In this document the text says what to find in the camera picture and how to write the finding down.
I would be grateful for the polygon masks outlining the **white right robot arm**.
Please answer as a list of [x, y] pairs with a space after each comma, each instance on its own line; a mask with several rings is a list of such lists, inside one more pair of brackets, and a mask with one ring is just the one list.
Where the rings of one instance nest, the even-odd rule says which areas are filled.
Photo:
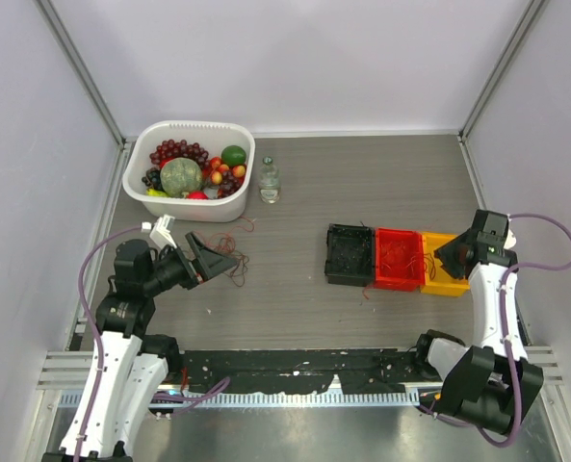
[[430, 413], [504, 437], [522, 423], [544, 382], [519, 334], [518, 259], [507, 246], [508, 236], [506, 215], [478, 210], [466, 231], [435, 250], [442, 269], [469, 284], [473, 343], [430, 329], [411, 357], [417, 376], [442, 381], [438, 397], [429, 402]]

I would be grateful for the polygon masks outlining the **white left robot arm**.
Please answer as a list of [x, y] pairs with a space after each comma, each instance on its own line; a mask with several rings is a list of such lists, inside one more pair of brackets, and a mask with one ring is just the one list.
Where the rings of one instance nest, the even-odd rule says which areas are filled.
[[146, 332], [156, 296], [175, 286], [191, 290], [237, 264], [193, 232], [186, 240], [191, 257], [169, 235], [117, 246], [109, 292], [88, 317], [93, 353], [81, 400], [59, 448], [42, 460], [132, 460], [159, 386], [174, 382], [183, 369], [177, 341]]

